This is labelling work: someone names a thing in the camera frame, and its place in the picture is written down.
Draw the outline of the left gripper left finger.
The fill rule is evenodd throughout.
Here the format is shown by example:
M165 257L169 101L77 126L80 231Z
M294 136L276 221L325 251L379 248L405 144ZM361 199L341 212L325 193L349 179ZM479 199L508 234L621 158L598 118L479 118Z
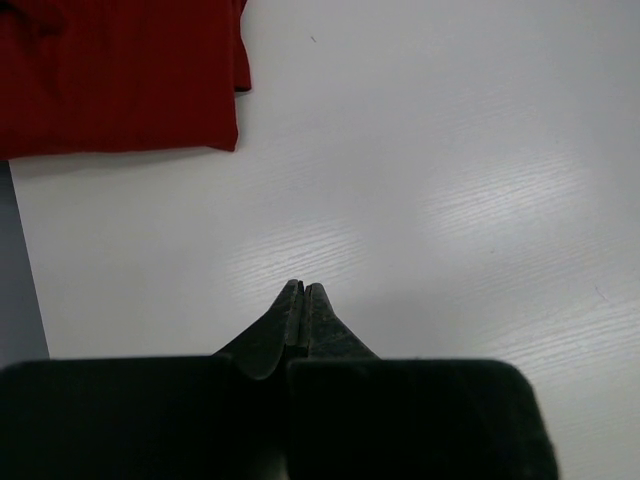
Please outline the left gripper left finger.
M16 363L1 372L5 479L282 479L286 350L304 287L204 356Z

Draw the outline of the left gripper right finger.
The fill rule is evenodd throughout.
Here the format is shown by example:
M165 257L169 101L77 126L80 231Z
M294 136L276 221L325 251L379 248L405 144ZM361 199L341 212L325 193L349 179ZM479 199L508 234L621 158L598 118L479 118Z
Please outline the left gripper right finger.
M533 387L487 359L376 357L308 286L287 368L293 479L555 479Z

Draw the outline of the red t-shirt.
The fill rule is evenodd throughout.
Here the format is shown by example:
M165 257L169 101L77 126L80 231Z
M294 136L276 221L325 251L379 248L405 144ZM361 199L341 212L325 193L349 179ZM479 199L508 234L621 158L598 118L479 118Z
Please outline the red t-shirt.
M242 1L5 1L1 156L238 142Z

